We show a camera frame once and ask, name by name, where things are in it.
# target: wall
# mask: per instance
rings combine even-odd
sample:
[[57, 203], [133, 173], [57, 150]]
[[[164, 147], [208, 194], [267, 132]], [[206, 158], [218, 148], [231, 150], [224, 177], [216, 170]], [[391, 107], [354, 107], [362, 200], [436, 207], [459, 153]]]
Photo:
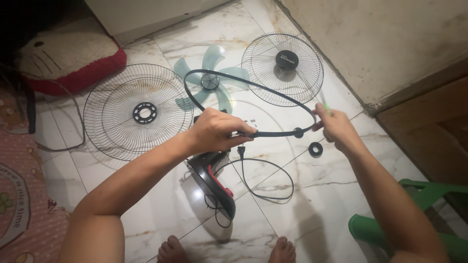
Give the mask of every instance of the wall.
[[364, 104], [468, 57], [466, 0], [280, 0]]

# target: hand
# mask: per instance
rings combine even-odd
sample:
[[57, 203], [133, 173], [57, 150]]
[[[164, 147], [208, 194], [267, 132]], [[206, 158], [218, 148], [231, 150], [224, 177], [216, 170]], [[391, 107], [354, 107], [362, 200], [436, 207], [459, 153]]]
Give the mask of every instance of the hand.
[[315, 105], [313, 112], [321, 121], [312, 130], [316, 132], [323, 127], [323, 135], [328, 142], [334, 142], [339, 151], [348, 154], [366, 149], [346, 113], [333, 109], [326, 110], [321, 103]]
[[183, 133], [187, 135], [191, 153], [195, 154], [225, 151], [254, 140], [246, 136], [230, 137], [232, 132], [237, 131], [253, 134], [257, 130], [238, 117], [213, 108], [206, 108], [197, 122]]

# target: forearm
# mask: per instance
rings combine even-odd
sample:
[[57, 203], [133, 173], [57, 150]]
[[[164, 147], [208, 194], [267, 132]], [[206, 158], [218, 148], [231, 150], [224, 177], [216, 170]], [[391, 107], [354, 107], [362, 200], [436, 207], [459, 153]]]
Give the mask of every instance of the forearm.
[[192, 154], [186, 133], [177, 134], [113, 173], [83, 198], [73, 214], [121, 216]]
[[345, 153], [379, 226], [396, 249], [437, 262], [446, 255], [434, 227], [365, 146]]

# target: marble tile floor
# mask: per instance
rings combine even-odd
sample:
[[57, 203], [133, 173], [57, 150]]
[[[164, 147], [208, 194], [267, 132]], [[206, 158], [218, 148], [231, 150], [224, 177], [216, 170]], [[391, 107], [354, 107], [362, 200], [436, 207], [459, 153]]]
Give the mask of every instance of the marble tile floor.
[[[124, 50], [129, 65], [151, 63], [172, 69], [184, 57], [189, 67], [195, 69], [201, 66], [208, 46], [218, 44], [227, 50], [225, 59], [216, 67], [220, 69], [240, 66], [246, 47], [256, 37], [271, 31], [300, 34], [273, 0], [233, 0], [138, 39]], [[395, 179], [425, 181], [390, 137], [362, 113], [356, 98], [330, 67], [327, 64], [324, 67], [322, 89], [327, 103], [346, 112], [367, 147]], [[81, 112], [91, 88], [76, 95]], [[258, 130], [289, 131], [313, 122], [298, 107], [273, 106], [252, 92], [228, 89], [233, 115]], [[313, 108], [318, 101], [313, 99], [306, 105]], [[215, 97], [205, 103], [206, 107], [216, 105]], [[39, 95], [34, 137], [38, 142], [50, 148], [70, 147], [82, 141], [80, 129], [76, 107], [70, 99]], [[40, 151], [49, 194], [70, 211], [86, 193], [126, 164], [104, 155], [85, 139], [82, 148], [62, 153]], [[307, 152], [314, 141], [324, 147], [318, 159]], [[224, 229], [217, 225], [214, 211], [206, 208], [201, 189], [184, 164], [180, 164], [122, 216], [125, 261], [155, 263], [158, 247], [171, 234], [181, 240], [192, 262], [267, 262], [282, 235], [296, 245], [297, 262], [381, 260], [371, 250], [363, 249], [348, 231], [347, 222], [352, 215], [372, 216], [372, 213], [348, 161], [323, 140], [322, 131], [307, 132], [300, 139], [258, 138], [245, 146], [246, 158], [271, 161], [292, 176], [295, 191], [291, 199], [271, 202], [254, 197], [241, 180], [240, 163], [227, 166], [219, 172], [219, 180], [234, 193], [237, 214], [232, 225]], [[235, 149], [229, 159], [239, 159]], [[283, 197], [291, 191], [289, 179], [275, 167], [245, 161], [245, 172], [247, 184], [258, 194]], [[444, 201], [435, 207], [451, 226], [462, 226], [461, 219], [450, 208]]]

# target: rubber ring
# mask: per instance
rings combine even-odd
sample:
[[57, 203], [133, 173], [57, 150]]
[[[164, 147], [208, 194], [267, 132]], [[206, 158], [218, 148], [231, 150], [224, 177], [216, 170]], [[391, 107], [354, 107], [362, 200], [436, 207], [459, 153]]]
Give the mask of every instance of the rubber ring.
[[309, 153], [314, 158], [319, 158], [323, 153], [323, 147], [318, 142], [313, 142], [309, 145]]

